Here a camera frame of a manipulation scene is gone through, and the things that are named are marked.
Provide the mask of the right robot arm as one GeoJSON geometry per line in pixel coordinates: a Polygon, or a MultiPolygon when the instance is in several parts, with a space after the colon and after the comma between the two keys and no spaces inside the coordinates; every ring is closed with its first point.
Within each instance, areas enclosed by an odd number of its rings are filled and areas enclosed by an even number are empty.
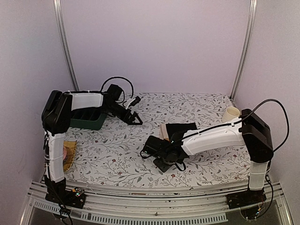
{"type": "Polygon", "coordinates": [[[250,156],[248,190],[242,200],[253,204],[260,198],[268,163],[274,156],[270,127],[250,109],[219,125],[204,129],[184,129],[175,132],[169,140],[149,136],[140,155],[154,157],[154,164],[166,172],[170,167],[184,166],[184,159],[198,153],[231,146],[245,145],[250,156]]]}

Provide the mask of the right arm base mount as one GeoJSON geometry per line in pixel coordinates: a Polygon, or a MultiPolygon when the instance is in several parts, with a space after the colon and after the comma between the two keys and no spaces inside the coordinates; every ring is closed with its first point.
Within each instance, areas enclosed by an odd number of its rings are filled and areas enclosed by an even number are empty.
{"type": "Polygon", "coordinates": [[[266,200],[266,195],[263,190],[252,191],[245,190],[237,193],[226,195],[226,203],[229,209],[240,208],[252,204],[262,203],[266,200]]]}

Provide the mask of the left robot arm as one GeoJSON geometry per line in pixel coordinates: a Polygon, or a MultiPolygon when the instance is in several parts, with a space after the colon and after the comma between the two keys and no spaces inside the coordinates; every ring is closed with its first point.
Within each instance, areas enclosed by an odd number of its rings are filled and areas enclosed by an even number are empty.
{"type": "Polygon", "coordinates": [[[63,144],[70,127],[100,129],[111,115],[128,125],[142,125],[142,120],[129,106],[122,106],[119,98],[124,91],[110,84],[106,91],[53,90],[42,112],[46,177],[51,183],[61,183],[63,172],[63,144]]]}

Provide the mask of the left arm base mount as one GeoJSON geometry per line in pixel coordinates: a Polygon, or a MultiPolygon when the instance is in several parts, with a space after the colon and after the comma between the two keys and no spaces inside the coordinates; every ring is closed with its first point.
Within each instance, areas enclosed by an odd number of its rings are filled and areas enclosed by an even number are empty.
{"type": "Polygon", "coordinates": [[[83,189],[77,187],[72,190],[48,188],[45,199],[62,206],[83,209],[86,194],[83,189]]]}

